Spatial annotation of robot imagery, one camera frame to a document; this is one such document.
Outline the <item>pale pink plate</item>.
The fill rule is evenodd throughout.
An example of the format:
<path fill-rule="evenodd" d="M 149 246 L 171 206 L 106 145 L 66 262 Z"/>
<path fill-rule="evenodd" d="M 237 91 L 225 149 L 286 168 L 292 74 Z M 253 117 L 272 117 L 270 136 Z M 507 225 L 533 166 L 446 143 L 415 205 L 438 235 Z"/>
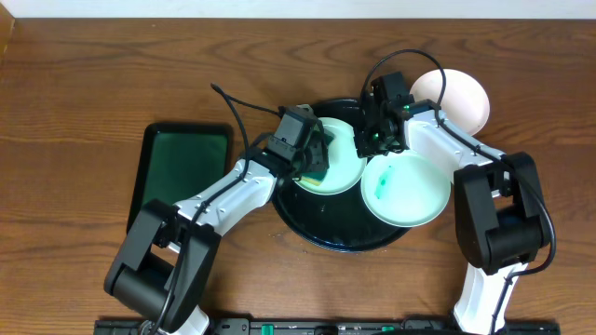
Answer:
<path fill-rule="evenodd" d="M 490 102 L 482 85 L 471 75 L 445 69 L 446 88 L 440 106 L 448 118 L 469 135 L 479 133 L 490 115 Z M 442 76 L 439 70 L 420 76 L 410 93 L 416 101 L 436 100 L 440 95 Z"/>

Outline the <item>mint green plate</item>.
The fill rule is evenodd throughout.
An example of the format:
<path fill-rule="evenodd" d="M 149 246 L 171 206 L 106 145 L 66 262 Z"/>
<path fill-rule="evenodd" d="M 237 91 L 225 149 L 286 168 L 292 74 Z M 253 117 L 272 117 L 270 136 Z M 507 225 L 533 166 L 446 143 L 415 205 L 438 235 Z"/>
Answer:
<path fill-rule="evenodd" d="M 366 158 L 359 158 L 354 143 L 354 129 L 347 122 L 332 117 L 321 117 L 325 134 L 333 136 L 329 144 L 329 169 L 320 185 L 304 179 L 296 184 L 317 195 L 340 194 L 354 186 L 362 176 Z"/>
<path fill-rule="evenodd" d="M 367 209 L 379 220 L 401 228 L 426 224 L 445 209 L 449 179 L 414 151 L 372 158 L 360 183 Z"/>

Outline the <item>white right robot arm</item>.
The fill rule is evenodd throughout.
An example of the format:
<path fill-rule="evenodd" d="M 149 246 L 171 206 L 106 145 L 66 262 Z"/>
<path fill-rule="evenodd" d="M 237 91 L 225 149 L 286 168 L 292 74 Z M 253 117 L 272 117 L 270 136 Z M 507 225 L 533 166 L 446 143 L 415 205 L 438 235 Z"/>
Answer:
<path fill-rule="evenodd" d="M 454 307 L 466 333 L 494 334 L 518 277 L 543 247 L 556 247 L 535 161 L 505 154 L 475 139 L 490 102 L 469 74 L 438 69 L 407 87 L 402 74 L 368 77 L 360 94 L 357 153 L 373 160 L 413 152 L 454 189 L 455 230 L 467 259 L 462 295 Z"/>

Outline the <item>green scrubbing sponge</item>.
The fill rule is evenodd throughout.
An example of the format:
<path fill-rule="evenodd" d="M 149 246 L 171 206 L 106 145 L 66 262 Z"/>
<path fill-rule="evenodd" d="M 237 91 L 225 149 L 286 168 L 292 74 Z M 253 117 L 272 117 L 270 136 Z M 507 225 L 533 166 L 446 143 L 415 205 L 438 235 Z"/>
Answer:
<path fill-rule="evenodd" d="M 305 159 L 306 167 L 301 172 L 301 179 L 315 185 L 320 185 L 325 179 L 330 167 L 329 146 L 334 136 L 328 131 L 315 131 L 309 140 Z"/>

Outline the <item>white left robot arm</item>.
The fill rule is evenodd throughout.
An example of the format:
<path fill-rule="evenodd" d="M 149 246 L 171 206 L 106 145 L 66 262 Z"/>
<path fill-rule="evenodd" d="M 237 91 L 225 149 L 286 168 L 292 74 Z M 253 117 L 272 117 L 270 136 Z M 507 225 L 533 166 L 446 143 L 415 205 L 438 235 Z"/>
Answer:
<path fill-rule="evenodd" d="M 313 109 L 304 104 L 281 112 L 264 148 L 252 145 L 227 175 L 186 200 L 149 201 L 129 227 L 104 289 L 144 316 L 148 333 L 204 333 L 209 319 L 197 300 L 222 237 L 276 189 L 328 168 L 324 128 Z"/>

